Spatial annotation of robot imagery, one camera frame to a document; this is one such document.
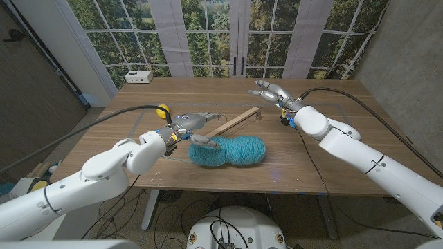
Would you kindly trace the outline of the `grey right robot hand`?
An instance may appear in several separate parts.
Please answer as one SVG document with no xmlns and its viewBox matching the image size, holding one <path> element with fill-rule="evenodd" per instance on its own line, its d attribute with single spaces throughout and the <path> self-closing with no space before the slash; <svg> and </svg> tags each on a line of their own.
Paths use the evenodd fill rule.
<svg viewBox="0 0 443 249">
<path fill-rule="evenodd" d="M 290 111 L 297 112 L 305 107 L 305 104 L 295 99 L 292 94 L 277 84 L 269 83 L 265 80 L 256 80 L 255 84 L 260 87 L 260 90 L 248 90 L 248 94 L 259 96 Z"/>
</svg>

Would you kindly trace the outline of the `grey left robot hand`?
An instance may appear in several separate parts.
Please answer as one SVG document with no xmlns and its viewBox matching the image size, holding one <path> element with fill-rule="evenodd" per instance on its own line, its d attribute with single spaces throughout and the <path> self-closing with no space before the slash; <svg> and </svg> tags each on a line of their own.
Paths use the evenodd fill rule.
<svg viewBox="0 0 443 249">
<path fill-rule="evenodd" d="M 218 113 L 208 112 L 181 114 L 173 118 L 169 125 L 160 128 L 157 133 L 164 140 L 167 152 L 173 151 L 181 140 L 189 140 L 197 146 L 219 149 L 221 146 L 218 143 L 206 136 L 195 134 L 194 130 L 201 129 L 207 122 L 220 117 Z"/>
</svg>

